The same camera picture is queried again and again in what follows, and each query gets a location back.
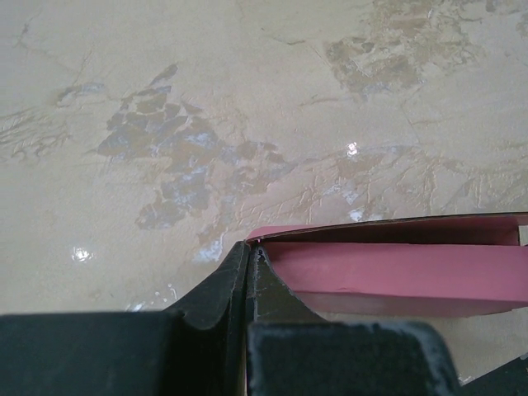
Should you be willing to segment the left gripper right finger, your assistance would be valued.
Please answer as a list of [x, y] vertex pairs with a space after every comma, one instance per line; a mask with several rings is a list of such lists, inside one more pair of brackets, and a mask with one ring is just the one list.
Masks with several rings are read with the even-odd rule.
[[262, 245], [247, 274], [250, 395], [458, 395], [450, 352], [430, 325], [331, 322], [271, 268]]

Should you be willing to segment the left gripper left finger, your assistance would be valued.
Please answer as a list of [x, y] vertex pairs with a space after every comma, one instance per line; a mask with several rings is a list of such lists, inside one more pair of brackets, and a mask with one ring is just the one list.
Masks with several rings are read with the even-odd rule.
[[1, 318], [4, 395], [241, 395], [250, 249], [159, 311]]

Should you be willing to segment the pink paper box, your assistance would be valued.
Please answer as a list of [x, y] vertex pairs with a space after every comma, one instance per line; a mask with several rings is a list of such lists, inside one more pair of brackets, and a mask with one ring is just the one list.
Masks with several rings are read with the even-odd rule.
[[278, 278], [314, 311], [467, 318], [527, 305], [524, 212], [266, 226]]

